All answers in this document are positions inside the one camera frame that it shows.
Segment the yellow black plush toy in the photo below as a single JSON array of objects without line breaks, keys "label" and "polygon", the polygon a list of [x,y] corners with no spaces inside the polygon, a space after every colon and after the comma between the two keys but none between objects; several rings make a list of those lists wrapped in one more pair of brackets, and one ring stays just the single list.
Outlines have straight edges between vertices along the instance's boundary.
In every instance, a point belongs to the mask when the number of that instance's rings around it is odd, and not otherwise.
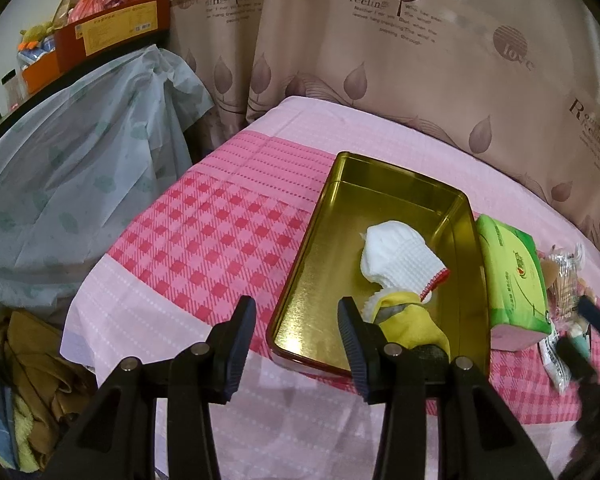
[{"label": "yellow black plush toy", "polygon": [[366,300],[362,318],[377,325],[388,342],[407,350],[433,344],[451,357],[448,337],[440,330],[416,292],[387,288]]}]

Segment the white sock red trim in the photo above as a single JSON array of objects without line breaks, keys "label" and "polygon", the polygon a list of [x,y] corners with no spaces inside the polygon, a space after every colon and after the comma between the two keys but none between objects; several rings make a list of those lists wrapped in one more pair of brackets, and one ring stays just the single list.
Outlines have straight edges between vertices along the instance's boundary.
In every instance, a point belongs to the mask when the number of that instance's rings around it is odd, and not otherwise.
[{"label": "white sock red trim", "polygon": [[450,274],[419,232],[396,220],[366,230],[360,270],[363,278],[379,290],[397,288],[416,292],[420,302],[427,302]]}]

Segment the green tissue pack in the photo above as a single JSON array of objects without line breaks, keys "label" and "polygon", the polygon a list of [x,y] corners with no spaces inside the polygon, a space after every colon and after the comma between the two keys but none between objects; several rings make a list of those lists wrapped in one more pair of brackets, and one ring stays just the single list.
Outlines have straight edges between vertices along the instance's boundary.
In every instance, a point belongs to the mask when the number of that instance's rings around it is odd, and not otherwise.
[{"label": "green tissue pack", "polygon": [[486,268],[491,348],[526,350],[552,332],[534,240],[486,214],[477,218],[476,229]]}]

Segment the teal fluffy scrunchie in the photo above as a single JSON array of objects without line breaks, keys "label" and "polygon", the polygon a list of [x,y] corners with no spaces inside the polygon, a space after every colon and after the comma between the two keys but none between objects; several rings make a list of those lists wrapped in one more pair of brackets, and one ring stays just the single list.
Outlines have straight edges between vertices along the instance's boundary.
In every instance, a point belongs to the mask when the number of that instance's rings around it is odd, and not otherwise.
[{"label": "teal fluffy scrunchie", "polygon": [[582,327],[580,324],[573,324],[569,330],[569,336],[581,356],[586,360],[591,359],[591,334],[588,326]]}]

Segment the tan makeup sponge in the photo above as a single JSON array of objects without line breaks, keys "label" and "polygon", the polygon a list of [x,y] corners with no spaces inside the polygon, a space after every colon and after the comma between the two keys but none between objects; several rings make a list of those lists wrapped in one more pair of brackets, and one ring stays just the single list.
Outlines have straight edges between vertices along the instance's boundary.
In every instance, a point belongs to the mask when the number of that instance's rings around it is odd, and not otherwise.
[{"label": "tan makeup sponge", "polygon": [[558,263],[553,260],[543,258],[541,260],[541,269],[543,272],[545,288],[550,289],[555,284],[559,275]]}]

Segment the gold metal tin tray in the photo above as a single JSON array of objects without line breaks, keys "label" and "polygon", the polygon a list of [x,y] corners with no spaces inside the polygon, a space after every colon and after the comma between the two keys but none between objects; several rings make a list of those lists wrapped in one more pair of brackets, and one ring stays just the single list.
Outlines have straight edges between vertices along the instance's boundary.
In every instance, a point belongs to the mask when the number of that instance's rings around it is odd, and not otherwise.
[{"label": "gold metal tin tray", "polygon": [[389,292],[412,292],[448,338],[451,356],[486,372],[486,272],[474,216],[457,188],[363,155],[337,155],[268,324],[273,361],[290,370],[349,376],[337,306],[364,320]]}]

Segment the white sealing clay packet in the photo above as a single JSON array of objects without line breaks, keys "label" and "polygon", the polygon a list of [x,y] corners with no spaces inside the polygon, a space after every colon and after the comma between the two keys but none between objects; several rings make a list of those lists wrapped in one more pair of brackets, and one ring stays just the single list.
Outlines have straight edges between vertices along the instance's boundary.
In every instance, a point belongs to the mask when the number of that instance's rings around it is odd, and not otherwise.
[{"label": "white sealing clay packet", "polygon": [[558,333],[553,330],[538,343],[538,348],[544,370],[556,391],[562,396],[569,388],[571,374],[567,365],[558,356],[558,339]]}]

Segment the pink checkered tablecloth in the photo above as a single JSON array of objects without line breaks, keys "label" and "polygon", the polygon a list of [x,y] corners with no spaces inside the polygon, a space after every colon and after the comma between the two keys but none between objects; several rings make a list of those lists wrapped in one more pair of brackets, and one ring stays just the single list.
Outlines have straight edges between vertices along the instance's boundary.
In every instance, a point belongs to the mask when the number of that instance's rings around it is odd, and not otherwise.
[{"label": "pink checkered tablecloth", "polygon": [[249,296],[257,319],[242,380],[211,408],[222,477],[368,479],[384,410],[355,391],[337,310],[344,296],[364,304],[377,292],[360,269],[364,234],[398,220],[448,268],[427,308],[452,353],[483,370],[548,468],[562,471],[579,400],[555,390],[535,348],[491,349],[474,219],[513,226],[544,254],[581,248],[600,303],[600,159],[572,132],[547,154],[523,136],[504,154],[550,177],[506,176],[414,120],[284,99],[129,224],[74,297],[61,354],[98,379],[128,356],[172,359]]}]

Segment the toothpick packet clear plastic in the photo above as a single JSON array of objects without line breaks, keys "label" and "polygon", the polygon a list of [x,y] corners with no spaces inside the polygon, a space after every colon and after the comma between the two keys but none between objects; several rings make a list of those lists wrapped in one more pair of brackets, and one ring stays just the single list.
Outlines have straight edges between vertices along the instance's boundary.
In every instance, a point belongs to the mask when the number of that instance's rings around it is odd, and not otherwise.
[{"label": "toothpick packet clear plastic", "polygon": [[577,243],[573,249],[553,248],[547,257],[557,264],[558,272],[550,291],[555,300],[556,314],[561,321],[567,321],[576,312],[579,300],[578,272],[584,267],[584,248]]}]

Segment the brown clothes pile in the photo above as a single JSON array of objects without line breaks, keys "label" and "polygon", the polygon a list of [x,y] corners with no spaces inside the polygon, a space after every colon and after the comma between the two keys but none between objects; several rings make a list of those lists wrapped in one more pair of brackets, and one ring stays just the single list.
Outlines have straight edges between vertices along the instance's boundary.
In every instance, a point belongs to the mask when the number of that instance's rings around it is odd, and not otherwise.
[{"label": "brown clothes pile", "polygon": [[97,386],[59,353],[61,332],[26,310],[0,312],[0,465],[46,468]]}]

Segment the grey leaf print cover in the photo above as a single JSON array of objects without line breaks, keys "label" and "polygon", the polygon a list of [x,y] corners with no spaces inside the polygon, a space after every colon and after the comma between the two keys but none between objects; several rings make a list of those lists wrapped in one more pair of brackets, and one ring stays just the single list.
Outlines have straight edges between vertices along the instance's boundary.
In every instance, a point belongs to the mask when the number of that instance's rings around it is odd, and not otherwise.
[{"label": "grey leaf print cover", "polygon": [[184,133],[212,99],[178,55],[100,66],[0,139],[0,304],[72,297],[129,223],[190,167]]}]

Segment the beige leaf print curtain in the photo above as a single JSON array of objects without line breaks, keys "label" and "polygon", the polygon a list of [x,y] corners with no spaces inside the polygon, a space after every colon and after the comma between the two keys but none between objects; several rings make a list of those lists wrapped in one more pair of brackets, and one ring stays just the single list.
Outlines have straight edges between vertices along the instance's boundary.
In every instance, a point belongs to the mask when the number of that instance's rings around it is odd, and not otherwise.
[{"label": "beige leaf print curtain", "polygon": [[600,251],[600,24],[582,0],[170,0],[216,148],[287,96],[365,110],[509,174]]}]

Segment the red yellow cardboard box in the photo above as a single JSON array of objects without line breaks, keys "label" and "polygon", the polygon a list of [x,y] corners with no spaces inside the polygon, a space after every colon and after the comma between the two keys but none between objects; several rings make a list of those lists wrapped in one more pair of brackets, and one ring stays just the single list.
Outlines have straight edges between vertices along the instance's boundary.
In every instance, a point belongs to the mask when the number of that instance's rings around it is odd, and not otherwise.
[{"label": "red yellow cardboard box", "polygon": [[140,0],[102,11],[54,32],[60,72],[138,38],[167,32],[170,0]]}]

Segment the orange plastic bag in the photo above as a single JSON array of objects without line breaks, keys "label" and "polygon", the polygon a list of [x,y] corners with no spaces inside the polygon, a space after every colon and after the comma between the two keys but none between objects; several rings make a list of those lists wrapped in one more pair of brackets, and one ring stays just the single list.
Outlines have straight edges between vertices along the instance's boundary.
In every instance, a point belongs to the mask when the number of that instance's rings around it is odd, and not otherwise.
[{"label": "orange plastic bag", "polygon": [[68,15],[68,22],[74,23],[88,16],[107,11],[133,0],[78,0]]}]

